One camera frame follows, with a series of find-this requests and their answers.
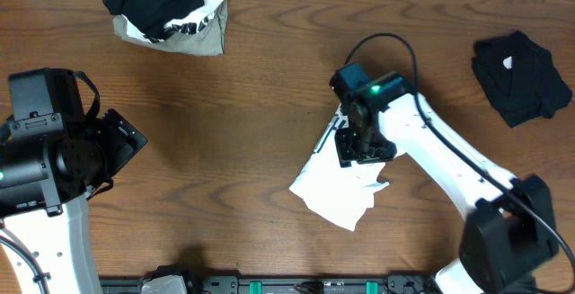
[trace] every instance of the white tag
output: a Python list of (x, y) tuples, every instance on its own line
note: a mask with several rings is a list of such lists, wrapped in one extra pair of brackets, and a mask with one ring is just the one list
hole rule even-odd
[(503, 59), (503, 66), (505, 66), (505, 68), (507, 68), (507, 69), (511, 69), (511, 67), (512, 67), (511, 56)]

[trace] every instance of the white cloth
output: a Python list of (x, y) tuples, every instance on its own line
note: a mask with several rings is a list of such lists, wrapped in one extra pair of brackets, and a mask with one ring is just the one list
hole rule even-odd
[[(224, 2), (224, 0), (204, 0), (203, 6), (192, 11), (190, 14), (188, 14), (183, 19), (173, 19), (173, 20), (167, 22), (164, 25), (164, 28), (167, 29), (167, 28), (171, 28), (172, 25), (183, 25), (186, 23), (196, 23), (196, 28), (200, 28), (200, 24), (202, 22), (204, 22), (204, 25), (202, 25), (201, 28), (205, 28), (207, 26), (207, 24), (214, 19), (217, 8), (223, 2)], [(130, 38), (138, 39), (138, 40), (141, 40), (141, 41), (146, 42), (146, 43), (152, 43), (152, 41), (150, 41), (148, 38), (146, 38), (144, 33), (142, 33), (134, 24), (132, 24), (132, 22), (130, 22), (129, 19), (125, 15), (122, 15), (122, 16), (124, 16), (124, 18), (126, 18), (126, 34)]]
[(354, 231), (366, 209), (374, 207), (374, 193), (389, 183), (376, 180), (385, 163), (353, 163), (348, 168), (340, 167), (335, 131), (347, 126), (348, 118), (339, 108), (289, 189), (302, 198), (310, 210), (339, 227)]

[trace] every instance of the wooden table surface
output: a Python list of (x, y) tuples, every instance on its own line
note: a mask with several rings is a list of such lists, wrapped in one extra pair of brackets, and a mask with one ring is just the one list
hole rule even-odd
[[(230, 0), (229, 10), (225, 55), (196, 58), (121, 41), (102, 0), (0, 1), (1, 77), (83, 70), (102, 108), (149, 139), (114, 190), (90, 202), (100, 275), (176, 262), (199, 274), (435, 272), (456, 258), (464, 222), (408, 156), (384, 169), (391, 186), (353, 233), (288, 190), (337, 107), (332, 73), (379, 31), (415, 48), (422, 91), (446, 122), (518, 176), (547, 181), (558, 228), (575, 246), (575, 106), (510, 129), (471, 69), (474, 41), (521, 30), (575, 87), (575, 0)], [(374, 76), (411, 70), (391, 40), (370, 42), (357, 60)], [(4, 79), (0, 117), (11, 112)], [(536, 276), (555, 290), (572, 278), (563, 254)], [(18, 292), (4, 257), (0, 291)]]

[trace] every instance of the gray cloth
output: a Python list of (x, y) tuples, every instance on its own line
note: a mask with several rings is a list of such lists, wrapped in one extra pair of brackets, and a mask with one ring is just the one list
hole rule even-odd
[(224, 36), (227, 24), (227, 0), (217, 8), (216, 16), (204, 30), (196, 34), (175, 32), (164, 42), (147, 43), (126, 34), (126, 19), (114, 18), (114, 33), (124, 41), (167, 52), (181, 52), (196, 56), (217, 56), (224, 53)]

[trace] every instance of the wood grain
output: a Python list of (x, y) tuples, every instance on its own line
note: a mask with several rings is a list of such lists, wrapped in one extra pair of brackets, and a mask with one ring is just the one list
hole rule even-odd
[[(121, 41), (101, 0), (1, 0), (0, 76), (83, 70), (102, 108), (149, 138), (117, 187), (91, 201), (100, 275), (174, 262), (246, 275), (434, 272), (456, 257), (463, 221), (409, 157), (384, 169), (392, 185), (354, 233), (315, 215), (288, 186), (337, 106), (333, 71), (361, 38), (392, 31), (417, 51), (422, 90), (446, 122), (518, 176), (548, 182), (559, 230), (575, 245), (574, 107), (509, 129), (471, 70), (475, 40), (517, 29), (553, 53), (574, 87), (575, 0), (230, 0), (226, 53), (214, 58)], [(410, 72), (392, 41), (370, 42), (357, 59), (374, 76)], [(1, 117), (9, 96), (4, 81)], [(549, 289), (571, 281), (563, 256), (536, 275)], [(4, 259), (0, 290), (18, 292)]]

